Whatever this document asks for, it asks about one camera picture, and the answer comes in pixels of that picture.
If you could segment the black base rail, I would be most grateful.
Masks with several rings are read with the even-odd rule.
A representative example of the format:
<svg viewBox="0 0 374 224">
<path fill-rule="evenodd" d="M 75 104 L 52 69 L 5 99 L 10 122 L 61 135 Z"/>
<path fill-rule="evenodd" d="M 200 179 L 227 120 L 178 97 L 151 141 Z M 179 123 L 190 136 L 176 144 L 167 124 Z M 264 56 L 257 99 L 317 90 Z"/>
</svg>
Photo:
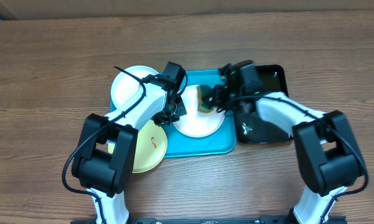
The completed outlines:
<svg viewBox="0 0 374 224">
<path fill-rule="evenodd" d="M 130 218 L 127 224 L 285 224 L 294 223 L 287 216 L 261 216 L 259 218 L 218 218 L 218 219 L 168 219 Z"/>
</svg>

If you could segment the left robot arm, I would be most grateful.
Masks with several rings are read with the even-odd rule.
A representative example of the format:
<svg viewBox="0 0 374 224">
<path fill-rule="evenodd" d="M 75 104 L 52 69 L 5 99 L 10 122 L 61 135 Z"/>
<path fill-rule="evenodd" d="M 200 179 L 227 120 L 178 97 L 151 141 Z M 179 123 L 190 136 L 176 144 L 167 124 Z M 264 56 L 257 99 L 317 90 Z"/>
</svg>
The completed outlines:
<svg viewBox="0 0 374 224">
<path fill-rule="evenodd" d="M 117 110 L 86 118 L 77 148 L 63 167 L 63 186 L 93 199 L 94 223 L 129 221 L 124 190 L 133 171 L 138 133 L 150 120 L 168 124 L 185 113 L 178 84 L 142 81 L 137 87 Z"/>
</svg>

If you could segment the teal serving tray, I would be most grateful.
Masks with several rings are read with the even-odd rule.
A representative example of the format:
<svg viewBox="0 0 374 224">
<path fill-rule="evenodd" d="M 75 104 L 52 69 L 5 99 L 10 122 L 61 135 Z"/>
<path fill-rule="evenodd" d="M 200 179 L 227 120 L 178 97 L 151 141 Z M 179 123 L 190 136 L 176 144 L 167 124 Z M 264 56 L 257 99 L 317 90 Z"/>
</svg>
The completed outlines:
<svg viewBox="0 0 374 224">
<path fill-rule="evenodd" d="M 147 67 L 144 65 L 135 65 L 132 67 L 125 68 L 125 70 L 133 75 L 142 78 L 146 75 L 158 74 L 155 69 Z M 209 70 L 188 70 L 186 71 L 188 76 L 188 86 L 192 85 L 209 85 L 214 87 L 216 84 L 220 84 L 221 80 L 218 75 L 218 70 L 209 69 Z M 118 76 L 114 79 L 111 86 L 111 106 L 110 112 L 117 109 L 118 104 L 121 103 L 121 100 L 118 99 L 121 97 L 119 91 L 125 90 L 127 87 L 121 87 L 122 79 L 125 76 L 126 79 L 134 82 L 133 85 L 138 85 L 138 82 L 129 77 L 124 73 L 119 73 Z M 221 126 L 216 127 L 216 131 L 212 134 L 204 137 L 190 137 L 180 132 L 177 126 L 174 126 L 174 123 L 170 125 L 164 125 L 162 128 L 167 136 L 167 152 L 165 158 L 172 157 L 190 157 L 190 156 L 204 156 L 204 155 L 214 155 L 214 154 L 226 154 L 233 150 L 236 145 L 236 133 L 235 133 L 235 122 L 233 120 L 233 112 L 228 111 L 223 113 L 223 122 Z"/>
</svg>

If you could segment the yellow green sponge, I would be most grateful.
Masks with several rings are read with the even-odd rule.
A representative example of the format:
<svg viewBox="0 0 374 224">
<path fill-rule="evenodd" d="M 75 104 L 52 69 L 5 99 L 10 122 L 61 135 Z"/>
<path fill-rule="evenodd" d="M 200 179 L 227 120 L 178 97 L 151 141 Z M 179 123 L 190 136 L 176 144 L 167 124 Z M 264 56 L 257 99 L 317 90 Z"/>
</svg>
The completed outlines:
<svg viewBox="0 0 374 224">
<path fill-rule="evenodd" d="M 201 113 L 210 113 L 214 110 L 212 104 L 213 90 L 208 85 L 199 85 L 197 87 L 198 107 L 197 111 Z"/>
</svg>

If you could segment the white plate with stain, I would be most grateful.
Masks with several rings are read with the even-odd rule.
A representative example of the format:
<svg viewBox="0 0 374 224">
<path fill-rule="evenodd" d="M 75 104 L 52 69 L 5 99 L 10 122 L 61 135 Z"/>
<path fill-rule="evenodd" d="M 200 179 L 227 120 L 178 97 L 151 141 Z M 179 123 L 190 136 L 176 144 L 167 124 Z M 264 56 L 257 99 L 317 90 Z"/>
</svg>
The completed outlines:
<svg viewBox="0 0 374 224">
<path fill-rule="evenodd" d="M 215 110 L 209 113 L 199 112 L 197 87 L 198 85 L 186 87 L 181 98 L 187 114 L 181 116 L 173 125 L 186 136 L 202 138 L 213 134 L 222 125 L 225 113 L 217 113 Z"/>
</svg>

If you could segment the black water tray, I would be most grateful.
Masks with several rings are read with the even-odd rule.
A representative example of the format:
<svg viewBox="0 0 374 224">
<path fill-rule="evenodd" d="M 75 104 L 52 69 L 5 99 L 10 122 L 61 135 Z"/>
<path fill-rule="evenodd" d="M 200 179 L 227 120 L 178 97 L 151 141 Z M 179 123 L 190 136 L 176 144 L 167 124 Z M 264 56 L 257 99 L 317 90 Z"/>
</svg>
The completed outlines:
<svg viewBox="0 0 374 224">
<path fill-rule="evenodd" d="M 281 91 L 289 96 L 284 69 L 280 65 L 257 66 L 265 90 Z M 291 137 L 274 124 L 261 120 L 257 112 L 234 115 L 236 138 L 243 144 L 261 144 L 290 141 Z"/>
</svg>

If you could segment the white plate upper left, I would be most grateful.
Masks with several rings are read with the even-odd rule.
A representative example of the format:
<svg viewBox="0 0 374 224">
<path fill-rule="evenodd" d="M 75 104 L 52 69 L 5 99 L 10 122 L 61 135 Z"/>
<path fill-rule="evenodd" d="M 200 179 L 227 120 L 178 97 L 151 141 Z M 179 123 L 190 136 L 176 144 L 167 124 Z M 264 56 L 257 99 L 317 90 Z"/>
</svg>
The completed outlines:
<svg viewBox="0 0 374 224">
<path fill-rule="evenodd" d="M 158 72 L 148 66 L 135 65 L 125 70 L 138 78 L 156 75 Z M 139 90 L 139 82 L 124 72 L 120 72 L 111 85 L 111 100 L 116 109 L 127 102 Z"/>
</svg>

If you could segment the yellow plate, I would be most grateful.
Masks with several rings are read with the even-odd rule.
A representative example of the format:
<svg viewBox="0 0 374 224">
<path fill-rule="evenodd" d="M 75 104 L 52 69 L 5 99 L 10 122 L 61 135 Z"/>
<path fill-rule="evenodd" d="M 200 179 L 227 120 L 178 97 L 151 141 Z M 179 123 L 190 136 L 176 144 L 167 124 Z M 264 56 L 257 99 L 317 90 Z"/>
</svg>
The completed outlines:
<svg viewBox="0 0 374 224">
<path fill-rule="evenodd" d="M 133 173 L 147 172 L 161 163 L 167 151 L 167 136 L 162 127 L 149 120 L 138 133 Z"/>
</svg>

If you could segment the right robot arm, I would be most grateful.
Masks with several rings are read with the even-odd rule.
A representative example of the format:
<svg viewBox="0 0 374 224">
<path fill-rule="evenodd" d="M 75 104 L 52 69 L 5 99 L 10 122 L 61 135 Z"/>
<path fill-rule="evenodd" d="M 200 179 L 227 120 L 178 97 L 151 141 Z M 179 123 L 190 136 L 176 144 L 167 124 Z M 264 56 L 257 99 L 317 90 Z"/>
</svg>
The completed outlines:
<svg viewBox="0 0 374 224">
<path fill-rule="evenodd" d="M 368 170 L 347 117 L 310 109 L 281 91 L 267 90 L 251 60 L 218 70 L 222 85 L 199 90 L 199 110 L 256 112 L 293 140 L 305 188 L 285 223 L 330 223 L 340 197 L 363 192 Z"/>
</svg>

